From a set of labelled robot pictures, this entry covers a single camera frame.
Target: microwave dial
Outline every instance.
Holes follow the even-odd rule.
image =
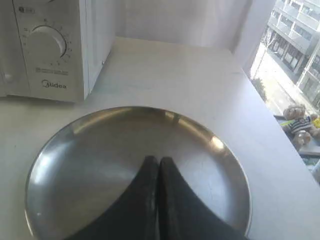
[[[65,54],[67,48],[61,33],[50,26],[34,28],[27,38],[26,45],[36,62],[58,60]]]

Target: stainless steel plate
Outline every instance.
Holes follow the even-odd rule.
[[[32,234],[63,239],[92,222],[123,193],[147,155],[172,157],[199,198],[247,233],[248,181],[217,136],[170,111],[118,107],[72,122],[43,147],[26,183]]]

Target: midea logo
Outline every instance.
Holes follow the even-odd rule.
[[[67,86],[60,83],[53,83],[46,79],[42,80],[42,86],[44,88],[54,88],[54,89],[67,89]]]

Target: stuffed toy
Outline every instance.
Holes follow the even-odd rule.
[[[299,150],[302,146],[306,146],[310,142],[311,136],[320,140],[320,129],[313,124],[318,115],[306,116],[305,105],[290,105],[284,110],[283,116],[288,122],[282,124],[282,129],[292,135],[292,144],[295,149]]]

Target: sidewalk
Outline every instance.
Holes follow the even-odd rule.
[[[256,73],[266,47],[261,43],[251,68],[251,76]],[[298,80],[292,71],[270,50],[266,52],[256,78],[262,79],[267,95],[266,105],[274,115],[282,115],[291,104],[304,104],[306,114],[319,114],[303,92],[293,83]]]

